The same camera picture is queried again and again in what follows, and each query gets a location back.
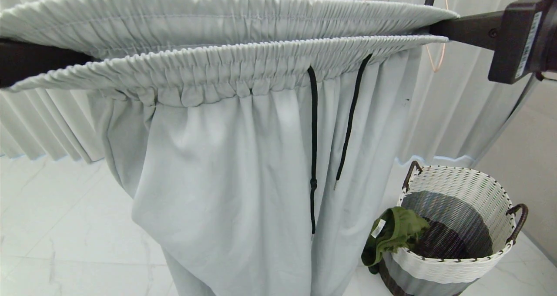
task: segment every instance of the brown handle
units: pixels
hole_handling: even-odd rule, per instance
[[[406,188],[406,191],[410,188],[408,186],[408,182],[410,182],[410,177],[412,177],[412,173],[414,173],[414,169],[418,169],[420,174],[422,173],[423,169],[420,167],[418,161],[412,161],[410,163],[410,169],[408,169],[408,174],[406,174],[406,179],[404,179],[404,183],[402,183],[402,189]]]
[[[511,234],[511,237],[507,238],[507,242],[513,241],[513,245],[517,243],[517,236],[519,236],[519,233],[522,230],[524,223],[526,222],[526,218],[528,217],[528,207],[523,203],[519,203],[518,205],[515,205],[507,211],[508,215],[512,215],[514,213],[517,213],[519,209],[522,209],[523,213],[520,216],[517,227],[515,227],[515,230]]]

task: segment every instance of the beige wall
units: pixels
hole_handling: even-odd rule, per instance
[[[557,82],[537,84],[475,168],[528,205],[525,231],[557,260]]]

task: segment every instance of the screw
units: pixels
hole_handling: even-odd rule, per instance
[[[491,28],[488,33],[489,37],[496,38],[497,37],[497,28]]]

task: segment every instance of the curtain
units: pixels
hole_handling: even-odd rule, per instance
[[[103,60],[7,92],[86,92],[181,295],[336,296],[408,124],[420,46],[447,40],[416,30],[456,16],[345,0],[48,0],[6,11],[0,34]]]
[[[35,0],[0,0],[5,9]],[[421,4],[424,0],[392,0]],[[448,0],[462,16],[504,9],[515,0]],[[444,7],[443,0],[436,6]],[[440,44],[429,45],[435,61]],[[447,45],[443,65],[433,73],[422,54],[412,116],[398,159],[412,156],[427,162],[456,159],[471,165],[497,134],[517,104],[526,80],[510,86],[487,80],[493,53],[460,43]],[[95,161],[103,157],[81,91],[26,91],[0,95],[0,153],[31,159],[50,155],[59,159]]]

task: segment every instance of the black drawstring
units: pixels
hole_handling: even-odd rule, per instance
[[[315,189],[317,189],[317,80],[315,72],[308,68],[312,86],[312,179],[310,180],[310,214],[312,215],[312,234],[315,234]]]
[[[360,64],[360,69],[358,70],[358,76],[356,76],[356,85],[354,86],[354,96],[352,97],[352,105],[350,106],[350,114],[348,115],[348,127],[346,128],[346,137],[344,138],[344,147],[342,147],[342,157],[340,157],[339,169],[336,172],[336,183],[340,180],[340,174],[342,173],[342,168],[344,167],[344,160],[346,159],[346,151],[348,150],[348,141],[350,141],[350,133],[352,132],[352,120],[354,119],[354,111],[356,110],[356,102],[358,101],[358,95],[360,94],[360,84],[362,83],[362,76],[364,75],[364,70],[368,61],[372,58],[372,54],[367,56]]]
[[[342,148],[342,157],[338,172],[336,173],[336,181],[340,179],[342,167],[344,167],[344,159],[346,158],[346,150],[348,149],[348,141],[350,140],[350,132],[352,131],[352,119],[354,119],[354,111],[356,110],[356,102],[358,101],[358,94],[360,92],[360,84],[362,83],[362,76],[368,61],[372,58],[370,54],[367,56],[360,65],[358,76],[356,77],[356,86],[354,87],[354,96],[352,97],[352,105],[350,106],[350,114],[348,115],[348,129],[346,130],[346,138],[344,139],[344,147]],[[310,179],[310,215],[312,215],[312,234],[315,234],[315,190],[317,189],[317,80],[315,72],[310,66],[308,68],[310,76],[310,84],[312,86],[312,179]]]

